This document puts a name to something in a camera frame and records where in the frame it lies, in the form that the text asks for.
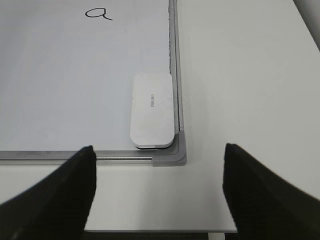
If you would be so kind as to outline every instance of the whiteboard eraser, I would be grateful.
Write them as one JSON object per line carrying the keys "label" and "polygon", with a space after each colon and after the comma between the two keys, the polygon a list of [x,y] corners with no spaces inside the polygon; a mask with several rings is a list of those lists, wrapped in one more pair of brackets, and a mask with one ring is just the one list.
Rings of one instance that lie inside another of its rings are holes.
{"label": "whiteboard eraser", "polygon": [[130,137],[140,149],[169,147],[175,137],[174,94],[168,73],[140,73],[134,78]]}

